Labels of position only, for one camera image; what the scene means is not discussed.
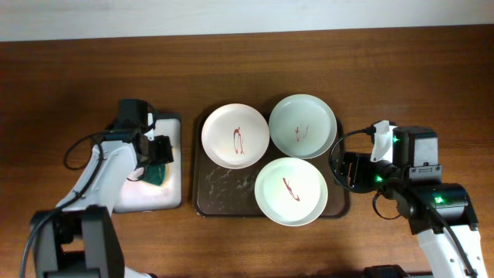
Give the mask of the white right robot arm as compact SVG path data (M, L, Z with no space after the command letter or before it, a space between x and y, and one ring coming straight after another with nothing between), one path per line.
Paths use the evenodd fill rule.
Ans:
M479 221L468 192L442 182L438 135L429 127L396 127L389 142L389 160L350 151L329 156L333 180L349 192L396 201L434 277L485 277Z

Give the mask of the white stained plate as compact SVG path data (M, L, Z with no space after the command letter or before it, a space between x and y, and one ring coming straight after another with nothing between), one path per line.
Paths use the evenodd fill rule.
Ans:
M269 162L255 180L262 213L280 225L297 227L319 218L329 197L326 181L312 164L298 158Z

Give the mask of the green and yellow sponge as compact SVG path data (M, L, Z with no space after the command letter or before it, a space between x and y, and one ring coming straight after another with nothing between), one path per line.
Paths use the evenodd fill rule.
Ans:
M167 181L168 172L166 164L147 166L144 169L141 180L151 185L163 186Z

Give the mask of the pink stained plate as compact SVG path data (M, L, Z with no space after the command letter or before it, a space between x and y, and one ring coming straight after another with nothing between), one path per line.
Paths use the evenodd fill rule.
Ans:
M261 159L269 146L269 127L256 109L230 103L214 110L201 130L207 156L229 169L247 168Z

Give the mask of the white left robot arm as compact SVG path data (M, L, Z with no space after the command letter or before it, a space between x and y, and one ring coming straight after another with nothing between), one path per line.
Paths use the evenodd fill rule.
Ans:
M174 160L169 137L147 136L156 123L157 111L147 101L123 99L115 120L86 136L92 151L77 183L54 209L31 219L20 276L29 256L37 277L141 275L124 262L111 214L132 172Z

